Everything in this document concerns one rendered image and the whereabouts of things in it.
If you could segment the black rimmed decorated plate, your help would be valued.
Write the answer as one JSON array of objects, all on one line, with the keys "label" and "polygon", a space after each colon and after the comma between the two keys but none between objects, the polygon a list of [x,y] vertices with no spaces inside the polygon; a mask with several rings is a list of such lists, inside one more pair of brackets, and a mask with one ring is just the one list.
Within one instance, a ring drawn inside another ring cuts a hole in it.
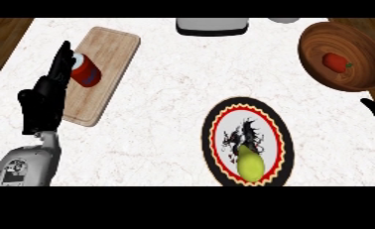
[{"label": "black rimmed decorated plate", "polygon": [[[203,126],[203,151],[210,171],[223,186],[282,186],[293,164],[293,140],[275,109],[250,97],[234,97],[212,109]],[[247,145],[265,162],[259,180],[240,174],[240,147]]]}]

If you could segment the pale wooden cutting board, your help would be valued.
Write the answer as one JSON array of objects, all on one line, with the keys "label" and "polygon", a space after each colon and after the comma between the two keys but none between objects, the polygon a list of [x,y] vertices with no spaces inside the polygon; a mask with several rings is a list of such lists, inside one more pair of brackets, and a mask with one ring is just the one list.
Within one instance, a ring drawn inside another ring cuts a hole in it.
[{"label": "pale wooden cutting board", "polygon": [[74,80],[67,90],[64,119],[92,127],[102,115],[123,74],[141,44],[135,34],[93,27],[77,47],[77,52],[93,61],[101,71],[101,81],[83,87]]}]

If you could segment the yellow-green pear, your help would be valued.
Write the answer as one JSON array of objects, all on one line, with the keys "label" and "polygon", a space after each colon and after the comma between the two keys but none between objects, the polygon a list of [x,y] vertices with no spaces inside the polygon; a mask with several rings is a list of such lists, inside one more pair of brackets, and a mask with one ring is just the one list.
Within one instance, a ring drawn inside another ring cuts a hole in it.
[{"label": "yellow-green pear", "polygon": [[245,146],[240,147],[238,173],[248,182],[259,181],[263,178],[266,170],[262,156]]}]

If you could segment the brown wooden bowl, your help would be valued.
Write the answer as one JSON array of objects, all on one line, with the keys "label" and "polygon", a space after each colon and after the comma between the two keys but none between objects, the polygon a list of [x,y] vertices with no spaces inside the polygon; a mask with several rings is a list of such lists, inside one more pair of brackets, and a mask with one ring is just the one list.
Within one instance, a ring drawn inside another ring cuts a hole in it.
[{"label": "brown wooden bowl", "polygon": [[[315,23],[300,35],[297,53],[306,72],[321,84],[350,92],[375,89],[375,41],[356,28],[334,22]],[[352,63],[343,73],[322,64],[328,53]]]}]

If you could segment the red can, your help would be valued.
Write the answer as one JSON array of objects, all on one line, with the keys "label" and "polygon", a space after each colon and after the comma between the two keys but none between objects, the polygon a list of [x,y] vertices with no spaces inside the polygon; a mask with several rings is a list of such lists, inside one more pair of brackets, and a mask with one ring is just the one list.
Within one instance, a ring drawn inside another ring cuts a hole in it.
[{"label": "red can", "polygon": [[71,78],[83,87],[93,87],[101,81],[101,71],[85,54],[74,53],[74,58],[77,62],[73,67]]}]

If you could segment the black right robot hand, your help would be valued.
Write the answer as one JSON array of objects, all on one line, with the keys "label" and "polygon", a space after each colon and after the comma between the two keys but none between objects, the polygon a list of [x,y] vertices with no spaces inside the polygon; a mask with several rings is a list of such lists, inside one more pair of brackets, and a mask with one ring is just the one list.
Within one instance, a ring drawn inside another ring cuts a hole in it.
[{"label": "black right robot hand", "polygon": [[368,109],[371,110],[374,116],[375,116],[375,101],[372,101],[368,98],[362,98],[361,99],[362,104],[368,107]]}]

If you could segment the pale grey round object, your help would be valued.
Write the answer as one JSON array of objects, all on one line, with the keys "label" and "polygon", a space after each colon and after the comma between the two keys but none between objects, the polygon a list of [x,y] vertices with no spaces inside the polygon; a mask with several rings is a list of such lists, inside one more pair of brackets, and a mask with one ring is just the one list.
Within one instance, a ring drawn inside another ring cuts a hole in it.
[{"label": "pale grey round object", "polygon": [[274,22],[281,24],[294,23],[300,18],[269,18]]}]

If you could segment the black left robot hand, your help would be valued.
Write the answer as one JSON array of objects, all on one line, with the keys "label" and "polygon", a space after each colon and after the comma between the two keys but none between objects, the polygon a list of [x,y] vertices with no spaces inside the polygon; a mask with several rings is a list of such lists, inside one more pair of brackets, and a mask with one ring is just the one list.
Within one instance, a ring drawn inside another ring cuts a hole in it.
[{"label": "black left robot hand", "polygon": [[71,42],[64,41],[54,58],[49,74],[39,78],[33,89],[24,89],[18,93],[24,114],[24,135],[57,131],[59,128],[76,62]]}]

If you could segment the grey and black appliance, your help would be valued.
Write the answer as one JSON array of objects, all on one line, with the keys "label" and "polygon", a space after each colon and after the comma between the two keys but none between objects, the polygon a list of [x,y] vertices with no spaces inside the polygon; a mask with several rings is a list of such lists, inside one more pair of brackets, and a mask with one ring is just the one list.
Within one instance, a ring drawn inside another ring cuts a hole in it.
[{"label": "grey and black appliance", "polygon": [[248,18],[178,18],[176,30],[185,36],[220,37],[247,32]]}]

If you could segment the red bell pepper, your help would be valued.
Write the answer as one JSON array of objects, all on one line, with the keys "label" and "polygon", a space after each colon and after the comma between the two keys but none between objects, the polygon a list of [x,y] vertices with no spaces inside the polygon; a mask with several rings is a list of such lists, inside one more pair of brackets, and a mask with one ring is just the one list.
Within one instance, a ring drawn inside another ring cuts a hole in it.
[{"label": "red bell pepper", "polygon": [[349,62],[343,56],[334,53],[328,53],[324,55],[322,64],[337,73],[344,73],[346,69],[353,66],[353,63]]}]

